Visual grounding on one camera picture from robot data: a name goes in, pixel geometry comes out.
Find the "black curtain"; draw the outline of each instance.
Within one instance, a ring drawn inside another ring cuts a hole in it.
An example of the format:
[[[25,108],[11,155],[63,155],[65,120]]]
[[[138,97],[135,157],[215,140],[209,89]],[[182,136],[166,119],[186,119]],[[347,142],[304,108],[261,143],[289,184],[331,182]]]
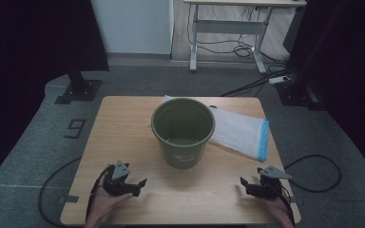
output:
[[[291,60],[365,157],[365,1],[309,0]]]
[[[108,70],[89,0],[0,0],[0,164],[45,96],[71,71]]]

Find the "desk leg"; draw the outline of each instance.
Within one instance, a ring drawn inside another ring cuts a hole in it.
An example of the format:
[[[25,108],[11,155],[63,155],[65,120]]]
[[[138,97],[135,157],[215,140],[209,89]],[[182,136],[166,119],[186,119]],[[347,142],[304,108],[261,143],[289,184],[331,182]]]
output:
[[[195,5],[194,20],[192,23],[192,45],[191,45],[191,59],[189,61],[189,69],[191,71],[197,70],[197,22],[198,22],[198,6]]]
[[[272,14],[272,7],[268,7],[265,19],[263,20],[262,31],[259,35],[259,39],[257,40],[256,46],[251,48],[251,50],[253,51],[254,59],[257,63],[257,67],[259,69],[259,73],[261,74],[265,74],[266,69],[265,66],[263,65],[259,51],[260,51],[260,46],[262,45],[263,37],[265,37],[266,29],[268,29],[269,19],[271,18],[271,14]]]

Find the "desk foot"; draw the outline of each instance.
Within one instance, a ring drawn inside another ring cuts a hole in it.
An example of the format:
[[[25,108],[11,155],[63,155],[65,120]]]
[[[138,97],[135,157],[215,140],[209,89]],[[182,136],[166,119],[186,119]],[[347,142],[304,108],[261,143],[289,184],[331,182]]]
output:
[[[191,59],[189,60],[189,69],[191,72],[197,71],[197,46],[191,46]]]
[[[255,48],[254,47],[251,47],[251,50],[253,52],[253,56],[254,56],[254,60],[256,61],[256,64],[257,64],[257,67],[259,69],[259,73],[260,74],[266,74],[266,69],[265,69],[265,66],[263,65],[263,62],[261,60],[261,57],[258,54],[255,53]]]

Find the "blue tape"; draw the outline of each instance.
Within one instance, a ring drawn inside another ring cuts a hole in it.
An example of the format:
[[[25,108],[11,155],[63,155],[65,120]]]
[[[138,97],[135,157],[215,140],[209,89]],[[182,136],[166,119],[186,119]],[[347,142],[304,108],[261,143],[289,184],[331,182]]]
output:
[[[265,162],[268,158],[268,131],[269,121],[262,120],[260,124],[259,155],[258,160]]]

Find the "desk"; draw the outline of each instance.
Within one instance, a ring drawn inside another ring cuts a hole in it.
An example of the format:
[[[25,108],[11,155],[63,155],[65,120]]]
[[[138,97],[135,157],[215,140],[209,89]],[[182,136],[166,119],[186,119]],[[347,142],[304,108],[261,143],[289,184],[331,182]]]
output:
[[[259,55],[263,37],[268,28],[269,19],[273,7],[296,8],[305,7],[305,0],[183,0],[184,3],[195,5],[194,22],[192,24],[192,46],[189,68],[191,71],[197,70],[197,33],[228,33],[228,34],[253,34],[259,35],[256,45],[252,47],[254,59],[259,73],[266,73],[265,66]],[[200,20],[198,19],[199,5],[222,5],[222,6],[259,6],[267,7],[263,21],[221,21],[221,20]]]
[[[265,118],[257,98],[193,98],[205,105]],[[283,170],[269,133],[268,160],[259,162],[232,149],[208,142],[200,162],[190,169],[165,163],[149,121],[163,97],[105,97],[69,191],[77,203],[65,204],[61,221],[84,224],[89,191],[108,163],[130,163],[126,182],[147,179],[141,195],[129,199],[104,219],[112,224],[248,224],[274,223],[262,203],[245,194],[240,177],[257,182],[257,167]],[[292,195],[289,183],[282,184]],[[295,221],[298,207],[292,203]]]

